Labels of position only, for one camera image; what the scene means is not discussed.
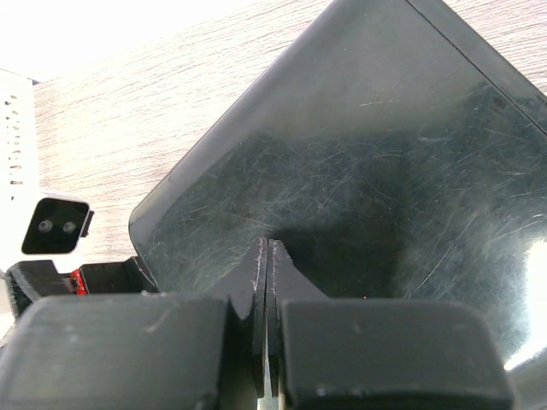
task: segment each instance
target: white wall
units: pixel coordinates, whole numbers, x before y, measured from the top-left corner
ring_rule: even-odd
[[[0,69],[46,81],[257,0],[3,0]]]

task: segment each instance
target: wooden table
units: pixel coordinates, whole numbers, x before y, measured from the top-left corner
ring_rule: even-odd
[[[134,255],[135,205],[328,3],[265,0],[35,86],[41,185],[96,211],[85,262]],[[545,0],[448,4],[547,92]]]

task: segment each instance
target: scratched glass surface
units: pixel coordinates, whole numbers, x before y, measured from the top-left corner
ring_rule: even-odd
[[[512,103],[407,3],[360,3],[208,132],[132,240],[163,290],[206,291],[265,236],[332,297],[466,302],[513,371],[547,346],[547,137],[513,104],[538,96]]]

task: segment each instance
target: red component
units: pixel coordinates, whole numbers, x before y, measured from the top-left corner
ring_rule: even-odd
[[[74,272],[70,273],[70,278],[74,282],[76,295],[78,296],[87,295],[87,290],[85,289],[84,277],[82,276],[82,272],[80,272],[79,269],[76,269]]]

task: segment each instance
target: scratch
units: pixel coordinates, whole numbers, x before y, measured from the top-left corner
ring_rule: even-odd
[[[251,218],[245,218],[244,216],[239,216],[239,215],[236,215],[236,214],[232,214],[232,216],[235,216],[236,218],[239,218],[241,220],[248,220],[249,222],[253,222],[253,223],[258,224],[258,225],[267,226],[268,228],[273,228],[273,229],[276,229],[276,230],[278,229],[277,226],[267,224],[266,222],[261,222],[260,220],[253,220]]]
[[[185,237],[185,239],[188,239],[189,237],[191,237],[194,233],[198,232],[200,229],[203,228],[203,225],[200,225],[194,232],[192,232],[190,235],[188,235],[187,237]]]
[[[368,186],[369,186],[370,188],[372,188],[372,190],[373,190],[374,192],[376,192],[378,195],[384,197],[385,199],[391,199],[391,198],[390,198],[388,195],[386,195],[384,192],[381,192],[381,191],[377,190],[376,187],[375,187],[374,185],[372,185],[372,184],[370,183],[369,180],[367,180],[367,183],[368,183]]]
[[[445,141],[451,141],[452,137],[439,137],[439,138],[425,138],[425,137],[418,137],[418,141],[421,141],[422,143],[442,143]]]
[[[465,155],[463,158],[460,158],[458,161],[456,161],[455,164],[459,164],[460,162],[465,161],[467,158],[469,158],[473,155],[477,155],[480,151],[484,151],[486,148],[488,148],[488,147],[477,149],[476,151],[472,152],[471,154]]]
[[[359,104],[359,107],[367,107],[368,105],[380,105],[380,104],[387,104],[387,103],[400,103],[402,100],[385,100],[385,101],[372,101],[372,102],[365,102],[364,104]]]
[[[150,254],[152,253],[152,251],[153,251],[155,248],[157,248],[158,246],[160,246],[160,245],[165,245],[165,243],[163,243],[163,242],[158,242],[158,243],[156,243],[156,244],[148,251],[148,254],[146,254],[146,256],[147,256],[147,257],[150,256]]]
[[[203,207],[200,207],[200,208],[193,209],[192,211],[188,211],[187,214],[192,214],[194,212],[201,211],[202,209],[205,209],[206,207],[207,207],[207,205],[205,205]]]
[[[491,130],[490,128],[486,128],[486,127],[483,127],[482,129],[485,130],[485,131],[491,132],[492,134],[497,134],[497,135],[501,135],[503,137],[518,139],[518,140],[522,141],[522,138],[517,137],[516,135],[506,134],[505,132]]]
[[[421,288],[424,284],[426,284],[426,282],[429,280],[429,278],[437,271],[438,267],[440,267],[441,263],[443,263],[444,261],[444,258],[446,258],[446,256],[450,253],[450,251],[454,248],[454,246],[456,245],[456,242],[458,242],[458,239],[460,239],[460,237],[462,237],[462,235],[465,233],[465,231],[469,228],[469,226],[471,226],[471,224],[473,223],[473,221],[475,220],[475,218],[477,217],[477,212],[473,213],[473,216],[471,217],[471,220],[468,222],[468,224],[466,225],[465,228],[463,228],[463,230],[460,232],[460,234],[457,236],[457,238],[454,240],[454,242],[452,242],[449,246],[449,248],[446,250],[446,252],[444,252],[444,255],[441,257],[441,259],[437,262],[437,265],[435,265],[435,267],[429,272],[429,274],[426,276],[426,278],[423,280],[423,282],[416,288],[416,290],[418,290],[419,288]]]
[[[510,196],[509,198],[516,198],[518,196],[526,196],[526,195],[530,195],[532,194],[532,192],[525,192],[524,194],[516,194],[516,195],[512,195]]]
[[[503,233],[502,235],[500,235],[499,237],[495,237],[494,239],[491,240],[491,243],[494,243],[498,240],[500,240],[502,237],[507,237],[508,235],[513,235],[514,233],[516,232],[519,232],[519,231],[522,231],[523,229],[526,229],[526,228],[529,228],[530,226],[534,226],[540,222],[543,222],[542,220],[534,220],[533,222],[530,222],[529,224],[527,225],[524,225],[524,226],[521,226],[520,228],[517,228],[517,229],[514,229],[513,231],[511,232],[506,232],[506,233]]]
[[[487,84],[487,85],[483,85],[482,87],[480,87],[480,88],[478,88],[478,89],[476,89],[476,90],[473,90],[473,91],[471,91],[471,92],[468,92],[468,93],[467,93],[466,95],[464,95],[464,96],[458,97],[458,98],[457,98],[456,100],[454,100],[454,101],[460,101],[460,100],[462,100],[463,98],[469,98],[469,97],[472,96],[473,94],[476,94],[476,93],[478,93],[478,92],[481,92],[481,91],[483,91],[484,89],[486,89],[486,88],[488,88],[488,87],[490,87],[488,84]]]
[[[165,321],[169,317],[169,314],[171,314],[171,312],[176,308],[176,306],[170,307],[168,310],[162,313],[162,316],[160,316],[156,322],[154,322],[150,326],[146,326],[143,331],[145,331],[146,333],[154,333],[155,331],[157,331],[165,323]]]

